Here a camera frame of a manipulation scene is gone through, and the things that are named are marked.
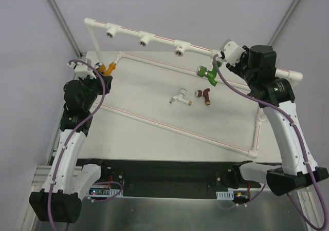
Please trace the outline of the white pipe frame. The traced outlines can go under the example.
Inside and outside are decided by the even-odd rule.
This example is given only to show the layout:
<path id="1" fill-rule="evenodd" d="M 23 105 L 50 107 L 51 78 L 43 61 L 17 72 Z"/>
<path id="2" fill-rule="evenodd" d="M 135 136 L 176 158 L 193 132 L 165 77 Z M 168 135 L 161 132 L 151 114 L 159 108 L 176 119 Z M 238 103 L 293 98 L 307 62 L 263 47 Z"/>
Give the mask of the white pipe frame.
<path id="1" fill-rule="evenodd" d="M 83 158 L 280 162 L 269 122 L 257 104 L 221 80 L 196 75 L 214 50 L 91 18 L 84 21 L 93 61 L 115 62 L 111 93 L 95 116 Z M 187 90 L 188 106 L 171 97 Z M 210 89 L 210 105 L 195 91 Z"/>

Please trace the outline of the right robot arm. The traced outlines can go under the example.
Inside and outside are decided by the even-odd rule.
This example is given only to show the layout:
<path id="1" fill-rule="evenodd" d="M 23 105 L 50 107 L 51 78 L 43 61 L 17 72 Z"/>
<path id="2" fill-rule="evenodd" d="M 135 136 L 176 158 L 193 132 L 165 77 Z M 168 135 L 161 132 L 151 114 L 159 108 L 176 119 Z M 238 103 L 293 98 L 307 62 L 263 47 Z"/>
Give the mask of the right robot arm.
<path id="1" fill-rule="evenodd" d="M 275 134 L 282 165 L 266 171 L 270 190 L 282 196 L 328 179 L 328 170 L 318 166 L 301 132 L 290 82 L 276 76 L 277 54 L 273 48 L 241 47 L 228 41 L 222 47 L 222 56 L 228 70 L 247 83 L 248 96 L 262 108 Z"/>

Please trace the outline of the yellow faucet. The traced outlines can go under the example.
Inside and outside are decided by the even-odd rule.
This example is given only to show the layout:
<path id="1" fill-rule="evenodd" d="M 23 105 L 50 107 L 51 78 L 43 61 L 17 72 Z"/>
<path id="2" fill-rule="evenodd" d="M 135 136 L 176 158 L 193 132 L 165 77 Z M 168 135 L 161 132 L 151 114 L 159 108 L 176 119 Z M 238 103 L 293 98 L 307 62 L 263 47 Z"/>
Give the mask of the yellow faucet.
<path id="1" fill-rule="evenodd" d="M 102 62 L 97 62 L 95 64 L 95 68 L 101 73 L 103 76 L 110 76 L 112 72 L 116 69 L 117 64 L 112 62 L 106 67 Z"/>

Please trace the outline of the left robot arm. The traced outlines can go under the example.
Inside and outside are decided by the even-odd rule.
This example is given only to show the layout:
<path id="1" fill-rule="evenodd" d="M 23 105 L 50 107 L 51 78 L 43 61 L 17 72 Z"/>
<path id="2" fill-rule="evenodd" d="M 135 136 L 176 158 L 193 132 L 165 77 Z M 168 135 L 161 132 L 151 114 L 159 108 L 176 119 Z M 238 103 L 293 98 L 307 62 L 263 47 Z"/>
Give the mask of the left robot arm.
<path id="1" fill-rule="evenodd" d="M 76 177 L 73 175 L 92 123 L 90 109 L 97 97 L 103 98 L 110 92 L 112 80 L 111 75 L 79 78 L 64 85 L 58 149 L 41 190 L 29 197 L 29 204 L 40 221 L 75 223 L 91 186 L 108 180 L 108 171 L 96 164 L 87 164 Z"/>

